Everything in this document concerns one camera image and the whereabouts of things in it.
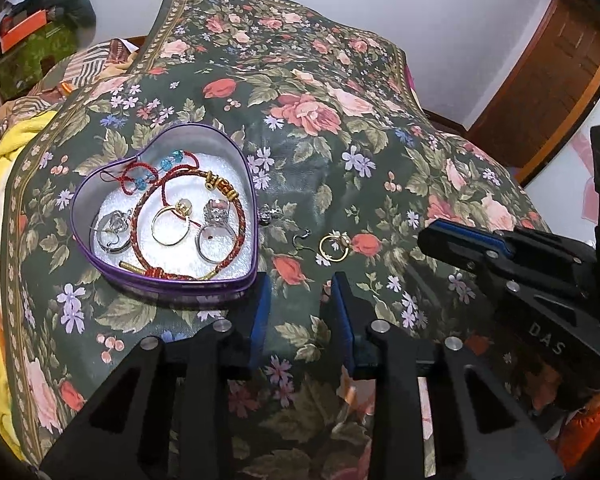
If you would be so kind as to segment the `dark grey clothing bundle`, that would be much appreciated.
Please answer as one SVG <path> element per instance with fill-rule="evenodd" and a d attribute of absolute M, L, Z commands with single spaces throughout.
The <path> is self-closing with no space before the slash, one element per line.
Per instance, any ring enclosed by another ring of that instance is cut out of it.
<path fill-rule="evenodd" d="M 97 18 L 91 0 L 42 0 L 42 6 L 46 11 L 52 11 L 55 18 L 66 22 L 74 30 L 79 50 L 85 49 L 92 43 Z"/>

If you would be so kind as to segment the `striped patchwork quilt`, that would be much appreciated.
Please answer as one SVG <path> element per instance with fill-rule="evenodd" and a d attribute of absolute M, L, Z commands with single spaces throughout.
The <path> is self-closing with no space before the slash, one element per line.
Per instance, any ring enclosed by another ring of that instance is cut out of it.
<path fill-rule="evenodd" d="M 0 107 L 0 142 L 18 122 L 58 110 L 74 90 L 108 76 L 121 74 L 134 61 L 136 44 L 114 38 L 68 56 L 57 63 L 21 98 Z"/>

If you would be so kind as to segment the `floral dark green blanket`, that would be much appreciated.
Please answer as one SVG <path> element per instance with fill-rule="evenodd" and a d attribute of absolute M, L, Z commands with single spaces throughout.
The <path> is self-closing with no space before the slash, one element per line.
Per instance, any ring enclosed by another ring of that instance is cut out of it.
<path fill-rule="evenodd" d="M 164 0 L 122 75 L 79 90 L 18 156 L 5 193 L 3 318 L 12 417 L 38 464 L 80 405 L 143 336 L 183 337 L 212 320 L 116 292 L 69 231 L 79 184 L 100 162 L 137 154 L 181 122 L 219 129 L 242 150 L 260 206 L 273 285 L 264 362 L 230 385 L 238 460 L 253 479 L 362 479 L 373 390 L 325 365 L 317 313 L 343 270 L 413 336 L 467 337 L 483 304 L 471 281 L 424 256 L 437 219 L 544 230 L 512 175 L 426 118 L 405 54 L 366 30 L 288 0 Z M 309 229 L 305 250 L 294 234 Z"/>

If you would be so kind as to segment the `silver charm on blanket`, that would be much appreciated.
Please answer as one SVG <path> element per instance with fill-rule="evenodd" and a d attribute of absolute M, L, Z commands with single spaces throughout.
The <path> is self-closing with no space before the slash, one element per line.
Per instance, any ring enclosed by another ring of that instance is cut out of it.
<path fill-rule="evenodd" d="M 283 209 L 277 205 L 263 204 L 258 209 L 258 222 L 260 226 L 270 226 L 273 222 L 283 218 Z"/>

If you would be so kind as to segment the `green patterned storage box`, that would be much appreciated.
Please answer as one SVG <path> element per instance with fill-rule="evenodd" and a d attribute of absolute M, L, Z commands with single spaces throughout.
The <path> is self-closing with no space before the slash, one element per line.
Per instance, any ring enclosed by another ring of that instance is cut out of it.
<path fill-rule="evenodd" d="M 31 90 L 58 62 L 76 53 L 76 32 L 64 23 L 48 23 L 0 58 L 3 101 Z"/>

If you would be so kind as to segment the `brown wooden wardrobe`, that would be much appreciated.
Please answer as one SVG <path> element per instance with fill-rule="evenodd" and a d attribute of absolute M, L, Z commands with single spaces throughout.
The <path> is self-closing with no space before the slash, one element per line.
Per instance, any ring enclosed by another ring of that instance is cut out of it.
<path fill-rule="evenodd" d="M 468 139 L 531 181 L 600 97 L 600 23 L 566 0 L 550 5 Z"/>

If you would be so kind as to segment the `purple heart-shaped tin box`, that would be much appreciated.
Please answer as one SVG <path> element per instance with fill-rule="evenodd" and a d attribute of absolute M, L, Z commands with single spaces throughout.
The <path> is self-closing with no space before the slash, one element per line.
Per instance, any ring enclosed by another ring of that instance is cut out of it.
<path fill-rule="evenodd" d="M 70 226 L 116 289 L 221 302 L 256 280 L 257 199 L 247 159 L 220 130 L 183 124 L 137 154 L 100 162 L 78 187 Z"/>

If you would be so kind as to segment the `orange shoe box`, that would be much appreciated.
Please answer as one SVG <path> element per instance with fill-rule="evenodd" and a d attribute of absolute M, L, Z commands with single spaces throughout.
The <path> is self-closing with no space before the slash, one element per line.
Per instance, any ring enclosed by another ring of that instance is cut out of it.
<path fill-rule="evenodd" d="M 11 48 L 19 44 L 34 32 L 43 28 L 47 24 L 47 13 L 45 10 L 39 10 L 28 16 L 15 26 L 12 26 L 7 32 L 1 34 L 2 52 L 6 53 Z"/>

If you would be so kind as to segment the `small dark hook earring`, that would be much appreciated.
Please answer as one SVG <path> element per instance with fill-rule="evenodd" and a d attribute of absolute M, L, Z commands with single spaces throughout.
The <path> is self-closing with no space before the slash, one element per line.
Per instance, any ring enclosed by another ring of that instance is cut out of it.
<path fill-rule="evenodd" d="M 292 246 L 297 252 L 305 250 L 306 246 L 303 245 L 303 241 L 310 237 L 312 232 L 309 229 L 303 230 L 301 233 L 294 234 L 292 237 Z"/>

